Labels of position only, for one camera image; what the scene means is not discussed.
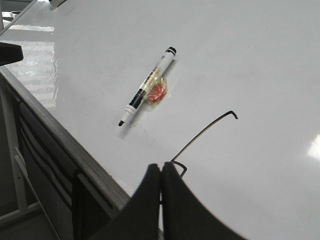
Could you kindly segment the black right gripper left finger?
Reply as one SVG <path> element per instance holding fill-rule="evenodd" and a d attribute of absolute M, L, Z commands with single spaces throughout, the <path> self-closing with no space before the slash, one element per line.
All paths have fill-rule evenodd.
<path fill-rule="evenodd" d="M 127 204 L 91 240 L 157 240 L 159 238 L 160 169 L 148 165 Z"/>

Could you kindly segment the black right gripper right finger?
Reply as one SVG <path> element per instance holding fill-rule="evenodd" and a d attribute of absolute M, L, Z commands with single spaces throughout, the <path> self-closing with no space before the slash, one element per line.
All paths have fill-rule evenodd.
<path fill-rule="evenodd" d="M 243 240 L 212 215 L 189 190 L 171 162 L 162 168 L 162 219 L 166 240 Z"/>

